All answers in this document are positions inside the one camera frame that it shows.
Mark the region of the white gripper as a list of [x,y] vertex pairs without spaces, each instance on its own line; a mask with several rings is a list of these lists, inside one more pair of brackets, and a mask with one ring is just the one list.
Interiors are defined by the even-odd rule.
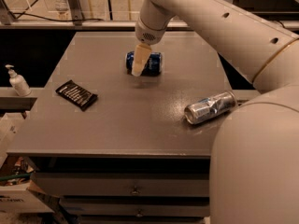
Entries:
[[142,42],[135,47],[132,75],[139,77],[151,54],[151,46],[159,43],[168,25],[166,17],[140,16],[135,25],[136,38]]

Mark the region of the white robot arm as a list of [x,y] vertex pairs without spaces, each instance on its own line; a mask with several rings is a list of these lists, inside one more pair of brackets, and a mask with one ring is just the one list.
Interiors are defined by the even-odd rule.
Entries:
[[260,94],[221,124],[211,151],[210,224],[299,224],[297,34],[223,0],[144,0],[140,75],[178,16]]

